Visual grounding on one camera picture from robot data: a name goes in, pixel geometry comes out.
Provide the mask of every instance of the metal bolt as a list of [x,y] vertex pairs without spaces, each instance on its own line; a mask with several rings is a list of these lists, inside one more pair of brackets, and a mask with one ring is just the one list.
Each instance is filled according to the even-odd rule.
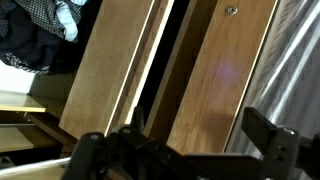
[[294,135],[294,134],[295,134],[294,131],[291,130],[291,129],[283,128],[283,130],[284,130],[286,133],[289,133],[289,134],[291,134],[291,135]]
[[99,139],[99,136],[96,135],[96,134],[93,134],[93,135],[90,136],[90,138],[91,138],[92,140],[97,140],[97,139]]
[[126,133],[126,134],[130,134],[131,133],[130,129],[124,129],[123,132]]
[[229,15],[234,15],[234,14],[236,14],[237,12],[238,12],[238,8],[235,7],[235,6],[230,6],[230,7],[228,7],[228,9],[227,9],[227,13],[228,13]]

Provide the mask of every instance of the gray curtain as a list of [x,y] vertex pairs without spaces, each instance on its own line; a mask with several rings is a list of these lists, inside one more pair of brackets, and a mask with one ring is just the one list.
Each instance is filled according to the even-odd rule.
[[[244,107],[272,123],[312,138],[320,132],[320,1],[281,0],[270,27],[227,152],[260,157],[240,129]],[[307,179],[300,171],[296,177]]]

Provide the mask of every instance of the black plastic part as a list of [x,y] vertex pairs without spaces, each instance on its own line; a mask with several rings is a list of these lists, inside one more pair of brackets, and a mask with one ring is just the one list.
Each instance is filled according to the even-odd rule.
[[134,108],[134,112],[133,112],[130,126],[133,128],[136,128],[139,132],[143,132],[143,130],[144,130],[143,107],[136,106]]
[[263,174],[270,179],[291,179],[298,157],[300,135],[280,128],[268,145],[263,159]]
[[133,127],[122,127],[104,138],[84,135],[72,155],[63,180],[103,179],[108,170],[122,167],[133,179],[213,180],[290,179],[294,167],[319,179],[319,135],[300,137],[277,128],[253,108],[246,108],[242,128],[264,154],[248,156],[182,156],[159,140],[150,140]]
[[252,107],[244,109],[242,130],[262,154],[265,154],[277,127]]
[[103,142],[104,135],[101,133],[83,135],[72,154],[62,180],[96,179],[95,158]]

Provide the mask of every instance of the wood grain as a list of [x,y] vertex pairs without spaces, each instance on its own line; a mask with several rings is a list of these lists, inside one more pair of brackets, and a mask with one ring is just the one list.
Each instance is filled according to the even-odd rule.
[[67,162],[40,162],[16,166],[0,172],[1,180],[59,180],[64,173]]
[[0,111],[45,112],[45,110],[45,107],[26,94],[0,91]]
[[146,82],[152,61],[156,54],[158,45],[161,40],[164,28],[169,18],[174,0],[161,0],[157,9],[157,14],[153,22],[147,43],[144,47],[141,59],[133,75],[133,81],[126,96],[125,104],[121,110],[119,125],[130,124],[134,108],[142,93],[143,86]]
[[[219,0],[168,145],[180,153],[221,153],[277,0]],[[226,13],[229,6],[238,12]]]
[[136,55],[135,55],[135,57],[133,59],[131,68],[129,70],[128,77],[127,77],[126,82],[125,82],[125,84],[123,86],[122,94],[120,95],[118,105],[115,108],[115,113],[114,113],[114,115],[113,115],[113,117],[111,119],[111,123],[110,123],[109,128],[107,129],[107,133],[106,134],[112,133],[112,129],[115,126],[117,126],[118,123],[120,122],[120,116],[122,114],[122,110],[124,109],[125,104],[127,103],[127,100],[130,99],[130,98],[134,98],[134,97],[128,97],[129,96],[129,91],[131,90],[131,86],[134,83],[133,79],[134,79],[135,74],[137,72],[137,68],[139,66],[139,63],[140,63],[140,61],[142,59],[142,54],[144,53],[144,49],[145,49],[146,44],[148,42],[148,38],[150,36],[150,33],[151,33],[151,30],[152,30],[153,24],[155,22],[155,18],[157,16],[158,9],[160,7],[160,3],[161,2],[162,2],[162,0],[161,1],[154,1],[154,4],[152,6],[152,9],[151,9],[151,12],[150,12],[150,15],[149,15],[149,18],[146,21],[146,26],[145,26],[144,31],[143,31],[143,36],[141,37],[140,43],[139,43],[138,48],[137,48]]
[[59,124],[74,137],[108,129],[153,3],[102,2]]
[[216,1],[191,0],[172,49],[144,134],[167,141]]
[[0,128],[0,153],[59,145],[37,126]]
[[25,113],[24,118],[33,122],[40,129],[48,133],[52,138],[62,145],[73,150],[77,144],[77,139],[58,127],[59,119],[50,113]]
[[30,96],[33,100],[37,101],[41,106],[45,108],[45,112],[54,115],[57,118],[61,118],[66,101],[57,98]]

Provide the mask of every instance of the dark clothing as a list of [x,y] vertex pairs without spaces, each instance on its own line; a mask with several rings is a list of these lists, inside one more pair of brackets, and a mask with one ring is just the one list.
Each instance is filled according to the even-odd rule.
[[[33,23],[65,39],[65,27],[60,23],[56,14],[57,5],[54,2],[56,0],[15,1],[30,14]],[[74,22],[78,24],[81,19],[81,6],[72,3],[70,0],[63,0],[63,2],[69,6]]]
[[0,59],[28,72],[47,74],[61,38],[36,26],[20,7],[8,15],[9,32],[0,41]]
[[16,4],[11,0],[0,0],[0,37],[6,37],[8,33],[7,14],[16,8]]

